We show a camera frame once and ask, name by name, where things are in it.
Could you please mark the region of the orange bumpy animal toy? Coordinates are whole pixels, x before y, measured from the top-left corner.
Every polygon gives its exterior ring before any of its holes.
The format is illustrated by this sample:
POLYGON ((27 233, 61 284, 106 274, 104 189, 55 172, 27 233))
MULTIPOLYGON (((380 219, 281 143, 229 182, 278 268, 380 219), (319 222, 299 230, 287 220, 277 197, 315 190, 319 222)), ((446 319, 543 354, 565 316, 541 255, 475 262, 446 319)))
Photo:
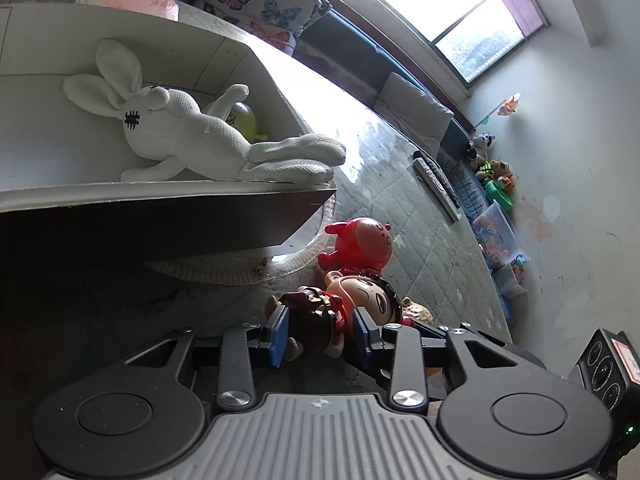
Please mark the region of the orange bumpy animal toy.
POLYGON ((426 325, 435 326, 437 324, 435 315, 423 304, 418 304, 410 297, 401 299, 400 308, 403 320, 421 322, 426 325))

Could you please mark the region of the red dressed doll figure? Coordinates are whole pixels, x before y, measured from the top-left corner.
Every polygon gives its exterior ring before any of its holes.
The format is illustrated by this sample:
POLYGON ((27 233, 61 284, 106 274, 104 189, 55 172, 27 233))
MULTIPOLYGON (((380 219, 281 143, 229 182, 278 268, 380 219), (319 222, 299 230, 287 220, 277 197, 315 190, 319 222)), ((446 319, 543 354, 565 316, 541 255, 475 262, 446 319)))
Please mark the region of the red dressed doll figure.
POLYGON ((300 286, 266 302, 265 315, 272 315, 280 306, 290 309, 285 361, 294 361, 303 353, 340 356, 358 308, 366 309, 377 326, 402 320, 400 300, 384 278, 368 271, 330 271, 324 281, 324 289, 300 286))

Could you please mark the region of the red round pig toy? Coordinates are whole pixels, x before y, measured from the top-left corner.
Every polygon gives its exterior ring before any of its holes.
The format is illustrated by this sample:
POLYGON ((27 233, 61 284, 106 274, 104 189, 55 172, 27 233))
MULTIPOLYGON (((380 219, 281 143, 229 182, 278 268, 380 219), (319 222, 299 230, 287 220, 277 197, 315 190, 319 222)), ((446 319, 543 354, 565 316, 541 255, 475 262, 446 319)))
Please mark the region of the red round pig toy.
POLYGON ((335 236, 334 251, 320 252, 318 265, 323 271, 381 275, 392 258, 391 228, 369 217, 328 224, 324 232, 335 236))

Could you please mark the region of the green round toy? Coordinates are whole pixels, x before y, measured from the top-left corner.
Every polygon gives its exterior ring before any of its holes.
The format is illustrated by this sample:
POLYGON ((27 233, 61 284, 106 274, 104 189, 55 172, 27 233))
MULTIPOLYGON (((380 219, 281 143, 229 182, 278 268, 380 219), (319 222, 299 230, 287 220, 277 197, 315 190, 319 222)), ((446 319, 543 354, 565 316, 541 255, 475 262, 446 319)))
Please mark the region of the green round toy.
POLYGON ((258 129, 258 122, 252 109, 243 102, 236 102, 226 119, 228 125, 232 126, 250 143, 268 141, 269 138, 258 129))

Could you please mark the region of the white plush rabbit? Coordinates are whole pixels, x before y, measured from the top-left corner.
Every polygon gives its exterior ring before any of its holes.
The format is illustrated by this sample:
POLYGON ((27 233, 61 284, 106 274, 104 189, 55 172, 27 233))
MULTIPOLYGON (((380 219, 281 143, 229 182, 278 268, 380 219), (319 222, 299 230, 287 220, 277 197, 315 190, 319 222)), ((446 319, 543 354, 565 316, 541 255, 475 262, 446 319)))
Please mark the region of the white plush rabbit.
POLYGON ((224 182, 329 182, 344 164, 337 140, 307 133, 276 142, 250 143, 226 119, 250 88, 232 84, 206 110, 182 90, 142 84, 138 58, 113 39, 96 48, 99 75, 64 80, 67 99, 89 113, 116 118, 134 154, 155 162, 122 172, 122 182, 167 181, 183 170, 224 182))

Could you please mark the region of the blue sofa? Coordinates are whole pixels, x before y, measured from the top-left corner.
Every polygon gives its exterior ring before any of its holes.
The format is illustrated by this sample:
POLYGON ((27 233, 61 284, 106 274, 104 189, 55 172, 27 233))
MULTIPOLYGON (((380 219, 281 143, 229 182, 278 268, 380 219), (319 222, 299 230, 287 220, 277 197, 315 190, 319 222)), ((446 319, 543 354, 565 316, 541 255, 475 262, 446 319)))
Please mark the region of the blue sofa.
POLYGON ((347 146, 330 201, 334 221, 370 217, 390 226, 383 270, 402 298, 429 308, 439 325, 467 322, 498 337, 506 305, 467 214, 450 217, 424 179, 456 185, 466 136, 450 109, 328 0, 175 0, 179 20, 235 30, 291 58, 292 91, 318 91, 318 118, 347 146))

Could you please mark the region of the clear plastic toy bin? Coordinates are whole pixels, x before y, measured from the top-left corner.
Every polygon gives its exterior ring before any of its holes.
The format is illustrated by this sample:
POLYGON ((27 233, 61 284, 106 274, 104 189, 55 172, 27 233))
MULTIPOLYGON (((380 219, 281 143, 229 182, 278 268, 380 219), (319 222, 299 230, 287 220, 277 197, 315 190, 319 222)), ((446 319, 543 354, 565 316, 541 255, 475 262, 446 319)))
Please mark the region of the clear plastic toy bin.
POLYGON ((495 200, 473 220, 472 230, 492 270, 499 270, 518 257, 527 260, 514 229, 495 200))

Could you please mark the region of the green toy basin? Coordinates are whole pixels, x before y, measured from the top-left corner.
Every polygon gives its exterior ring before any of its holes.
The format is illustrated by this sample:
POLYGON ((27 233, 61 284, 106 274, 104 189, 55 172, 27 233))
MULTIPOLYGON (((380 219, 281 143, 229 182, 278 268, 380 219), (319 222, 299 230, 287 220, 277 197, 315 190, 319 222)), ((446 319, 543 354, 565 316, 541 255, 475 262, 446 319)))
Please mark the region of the green toy basin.
POLYGON ((505 212, 511 212, 513 208, 512 200, 508 193, 500 186, 500 184, 491 180, 484 185, 487 199, 492 203, 496 202, 505 212))

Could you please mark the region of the grey remote control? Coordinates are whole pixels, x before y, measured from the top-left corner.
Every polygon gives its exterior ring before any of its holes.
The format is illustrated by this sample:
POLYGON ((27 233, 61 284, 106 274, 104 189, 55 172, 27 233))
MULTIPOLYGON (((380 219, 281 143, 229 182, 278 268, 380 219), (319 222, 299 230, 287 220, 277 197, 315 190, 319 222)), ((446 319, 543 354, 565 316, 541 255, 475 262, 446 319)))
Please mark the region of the grey remote control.
POLYGON ((412 155, 412 166, 418 177, 438 199, 451 221, 460 221, 462 213, 457 195, 439 164, 429 154, 415 151, 412 155))

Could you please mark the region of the pile of plush toys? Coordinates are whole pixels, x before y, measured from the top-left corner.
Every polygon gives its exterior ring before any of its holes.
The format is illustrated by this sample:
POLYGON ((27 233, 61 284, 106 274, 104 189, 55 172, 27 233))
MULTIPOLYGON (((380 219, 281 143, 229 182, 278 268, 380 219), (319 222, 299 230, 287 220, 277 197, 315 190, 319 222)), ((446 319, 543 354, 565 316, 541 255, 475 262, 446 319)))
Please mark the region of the pile of plush toys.
POLYGON ((471 170, 482 185, 494 182, 503 191, 512 192, 515 188, 511 166, 500 159, 490 159, 488 148, 495 143, 496 137, 488 133, 474 134, 466 148, 471 170))

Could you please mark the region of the grey cardboard box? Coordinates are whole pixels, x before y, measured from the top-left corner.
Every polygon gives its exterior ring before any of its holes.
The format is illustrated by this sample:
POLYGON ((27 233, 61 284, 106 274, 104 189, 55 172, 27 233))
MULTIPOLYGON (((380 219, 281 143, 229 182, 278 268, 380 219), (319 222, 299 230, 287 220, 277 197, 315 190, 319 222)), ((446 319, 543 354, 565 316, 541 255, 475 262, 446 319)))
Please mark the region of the grey cardboard box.
POLYGON ((277 245, 333 194, 345 158, 229 25, 71 3, 1 10, 5 257, 277 245))

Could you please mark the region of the white cushion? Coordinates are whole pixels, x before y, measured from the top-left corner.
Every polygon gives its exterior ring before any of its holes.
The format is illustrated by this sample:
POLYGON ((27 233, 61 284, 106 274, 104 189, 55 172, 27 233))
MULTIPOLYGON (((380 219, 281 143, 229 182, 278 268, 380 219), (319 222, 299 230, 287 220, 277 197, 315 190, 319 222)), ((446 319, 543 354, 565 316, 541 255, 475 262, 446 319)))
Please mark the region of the white cushion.
POLYGON ((448 107, 396 73, 387 77, 373 110, 432 157, 454 118, 448 107))

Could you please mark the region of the orange pinwheel toy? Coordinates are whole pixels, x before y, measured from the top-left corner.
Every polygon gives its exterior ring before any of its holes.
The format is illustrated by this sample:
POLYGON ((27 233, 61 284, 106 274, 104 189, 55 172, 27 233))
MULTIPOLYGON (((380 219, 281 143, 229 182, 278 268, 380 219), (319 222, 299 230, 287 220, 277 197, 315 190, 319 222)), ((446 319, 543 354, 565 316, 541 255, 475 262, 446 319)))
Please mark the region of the orange pinwheel toy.
POLYGON ((509 96, 505 100, 501 101, 493 110, 491 110, 487 114, 487 116, 480 122, 480 124, 482 126, 487 125, 489 122, 489 119, 492 116, 506 117, 506 116, 513 115, 516 112, 516 109, 518 108, 518 103, 520 102, 520 99, 521 99, 520 92, 516 92, 512 94, 512 96, 509 96))

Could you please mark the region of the window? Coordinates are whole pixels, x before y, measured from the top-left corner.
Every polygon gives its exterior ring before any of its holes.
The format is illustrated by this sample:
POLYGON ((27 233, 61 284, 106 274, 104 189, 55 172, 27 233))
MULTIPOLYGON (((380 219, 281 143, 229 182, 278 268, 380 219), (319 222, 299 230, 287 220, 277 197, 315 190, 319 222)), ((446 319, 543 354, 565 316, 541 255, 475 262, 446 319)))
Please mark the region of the window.
POLYGON ((457 100, 548 25, 535 0, 334 1, 457 100))

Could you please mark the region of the butterfly print pillow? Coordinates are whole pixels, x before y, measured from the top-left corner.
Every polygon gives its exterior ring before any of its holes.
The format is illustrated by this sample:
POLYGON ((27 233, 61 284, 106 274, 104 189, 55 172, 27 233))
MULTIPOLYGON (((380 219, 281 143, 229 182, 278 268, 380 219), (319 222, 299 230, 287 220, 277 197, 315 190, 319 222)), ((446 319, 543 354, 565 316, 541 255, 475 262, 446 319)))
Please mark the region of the butterfly print pillow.
POLYGON ((287 55, 302 33, 332 9, 328 0, 196 0, 194 6, 287 55))

